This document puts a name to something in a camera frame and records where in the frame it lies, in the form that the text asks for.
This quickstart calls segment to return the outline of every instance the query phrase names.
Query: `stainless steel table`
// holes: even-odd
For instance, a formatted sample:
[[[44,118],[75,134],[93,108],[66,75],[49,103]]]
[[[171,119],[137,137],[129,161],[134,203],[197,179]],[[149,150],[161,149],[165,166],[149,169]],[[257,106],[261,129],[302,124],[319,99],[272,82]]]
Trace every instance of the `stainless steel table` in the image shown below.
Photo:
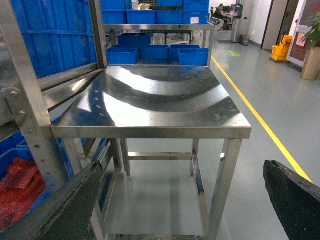
[[[82,166],[74,138],[118,139],[128,175],[133,160],[190,161],[203,236],[188,239],[214,240],[242,139],[250,137],[252,128],[208,67],[128,65],[109,66],[51,130],[54,137],[63,139],[76,171]],[[193,146],[191,153],[128,153],[126,139],[193,139]],[[210,211],[198,164],[199,139],[225,139]]]

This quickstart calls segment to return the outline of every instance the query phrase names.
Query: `floor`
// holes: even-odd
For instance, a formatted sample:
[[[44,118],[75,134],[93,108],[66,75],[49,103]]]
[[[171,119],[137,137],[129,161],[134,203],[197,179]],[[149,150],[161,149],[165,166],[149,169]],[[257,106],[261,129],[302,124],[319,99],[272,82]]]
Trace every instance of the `floor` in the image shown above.
[[[228,32],[215,34],[226,39]],[[240,56],[230,56],[235,51]],[[213,57],[265,120],[301,168],[320,186],[320,81],[270,61],[256,46],[219,44]],[[252,125],[244,140],[224,210],[218,240],[287,240],[265,189],[265,160],[293,169],[263,126],[212,61],[211,70]],[[211,202],[222,140],[200,140],[199,164],[207,202]],[[185,152],[191,140],[130,140],[135,152]],[[110,234],[201,235],[197,190],[187,161],[134,161],[131,176],[120,174],[108,214]]]

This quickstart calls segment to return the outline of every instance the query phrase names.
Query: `table top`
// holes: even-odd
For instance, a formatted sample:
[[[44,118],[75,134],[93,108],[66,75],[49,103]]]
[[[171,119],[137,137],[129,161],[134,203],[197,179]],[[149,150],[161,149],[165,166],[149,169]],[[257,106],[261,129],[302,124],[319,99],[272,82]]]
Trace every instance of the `table top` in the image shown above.
[[[231,13],[222,13],[222,16],[224,17],[237,17],[237,14],[231,14]]]
[[[109,66],[51,126],[56,138],[248,139],[206,66]]]

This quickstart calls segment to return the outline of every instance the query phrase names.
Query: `blue storage crate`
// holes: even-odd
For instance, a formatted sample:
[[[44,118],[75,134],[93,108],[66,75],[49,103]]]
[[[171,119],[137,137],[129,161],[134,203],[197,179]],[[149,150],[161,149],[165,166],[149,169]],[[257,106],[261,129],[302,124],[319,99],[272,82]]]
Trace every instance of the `blue storage crate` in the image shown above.
[[[151,44],[151,38],[151,33],[123,33],[118,36],[118,46],[143,48]]]
[[[92,30],[87,0],[11,0],[21,31]]]
[[[16,147],[25,140],[25,137],[22,135],[21,131],[18,131],[11,136],[11,140],[13,141],[14,146]]]
[[[169,58],[168,45],[149,45],[140,49],[141,59],[161,59]]]
[[[61,73],[97,61],[86,0],[11,0],[35,73]]]
[[[14,149],[16,147],[15,143],[10,137],[0,142],[0,156],[7,151]]]
[[[156,24],[182,24],[182,11],[156,11]]]
[[[199,49],[199,45],[171,45],[169,48],[169,58],[171,60],[179,60],[180,49]]]
[[[101,0],[102,11],[131,10],[132,0]]]
[[[112,47],[107,50],[110,64],[136,64],[139,59],[138,48]]]
[[[125,24],[126,12],[124,10],[109,10],[103,11],[104,24]]]
[[[179,7],[182,6],[183,0],[158,0],[158,6],[175,6]]]
[[[208,14],[210,0],[183,0],[185,11],[206,11]]]
[[[6,153],[0,156],[0,181],[5,177],[6,169],[13,163],[15,158],[22,158],[24,160],[34,162],[34,158],[31,154],[31,151],[28,149],[15,148],[7,151]],[[37,206],[41,205],[49,197],[50,197],[50,193],[46,189],[40,195],[38,200],[32,205],[32,207],[27,213],[35,209]]]
[[[183,24],[208,24],[208,11],[183,11]]]
[[[155,10],[127,10],[128,24],[155,24]]]
[[[22,32],[38,77],[46,77],[95,63],[96,50],[91,33],[50,30]]]
[[[179,65],[205,66],[208,64],[209,49],[180,49]]]

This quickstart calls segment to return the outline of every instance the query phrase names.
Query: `door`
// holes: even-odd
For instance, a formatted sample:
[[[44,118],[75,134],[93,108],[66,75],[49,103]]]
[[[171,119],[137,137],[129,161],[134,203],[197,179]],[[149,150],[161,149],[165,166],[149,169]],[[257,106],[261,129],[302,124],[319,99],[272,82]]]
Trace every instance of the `door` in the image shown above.
[[[289,0],[285,9],[285,13],[283,16],[278,40],[276,42],[277,45],[280,44],[282,35],[288,35],[291,29],[291,25],[294,21],[295,13],[297,10],[299,0]]]
[[[320,12],[319,0],[304,0],[301,14],[294,30],[293,41],[290,45],[290,50],[287,56],[287,60],[303,67],[305,64],[305,58],[308,51],[308,46],[301,39],[309,31],[308,26],[312,23],[313,17],[317,12]]]

